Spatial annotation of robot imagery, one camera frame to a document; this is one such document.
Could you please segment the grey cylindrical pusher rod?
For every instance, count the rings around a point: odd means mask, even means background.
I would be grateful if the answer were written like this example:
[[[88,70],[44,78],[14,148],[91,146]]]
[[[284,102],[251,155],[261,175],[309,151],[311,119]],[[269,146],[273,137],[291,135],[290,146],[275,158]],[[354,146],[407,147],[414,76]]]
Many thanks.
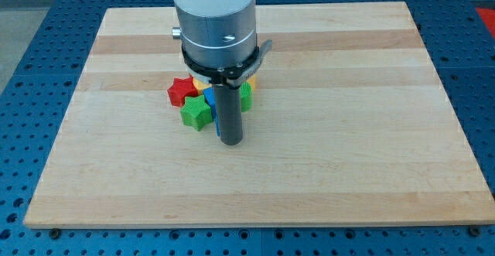
[[[243,138],[240,88],[225,84],[213,85],[220,140],[236,145]]]

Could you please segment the black clamp ring with lever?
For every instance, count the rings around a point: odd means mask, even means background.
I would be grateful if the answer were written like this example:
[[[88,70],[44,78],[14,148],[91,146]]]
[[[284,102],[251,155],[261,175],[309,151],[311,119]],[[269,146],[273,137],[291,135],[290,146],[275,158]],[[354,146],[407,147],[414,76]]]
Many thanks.
[[[184,47],[181,46],[183,61],[189,74],[205,84],[225,84],[238,88],[251,78],[260,68],[265,55],[272,49],[272,40],[267,39],[261,46],[256,46],[254,52],[243,62],[233,67],[205,67],[194,62]]]

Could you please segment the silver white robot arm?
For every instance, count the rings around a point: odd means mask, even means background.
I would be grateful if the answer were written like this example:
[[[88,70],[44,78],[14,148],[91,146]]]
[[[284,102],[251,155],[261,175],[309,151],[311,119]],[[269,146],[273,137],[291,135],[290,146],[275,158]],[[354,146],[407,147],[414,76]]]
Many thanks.
[[[256,0],[173,0],[179,20],[172,35],[180,39],[189,73],[213,87],[221,141],[243,138],[241,85],[251,78],[272,42],[258,43]]]

